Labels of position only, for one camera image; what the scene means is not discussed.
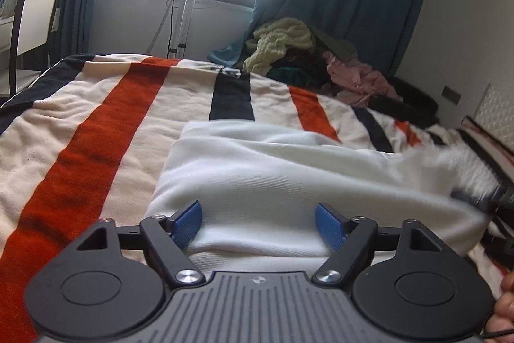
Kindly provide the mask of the person's right hand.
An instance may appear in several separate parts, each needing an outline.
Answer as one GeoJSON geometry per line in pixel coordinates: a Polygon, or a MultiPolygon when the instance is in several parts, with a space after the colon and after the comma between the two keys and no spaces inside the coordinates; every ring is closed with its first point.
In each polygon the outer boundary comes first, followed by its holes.
{"type": "Polygon", "coordinates": [[[514,320],[514,274],[509,272],[501,282],[502,296],[497,300],[494,313],[486,325],[486,332],[503,332],[513,329],[514,320]]]}

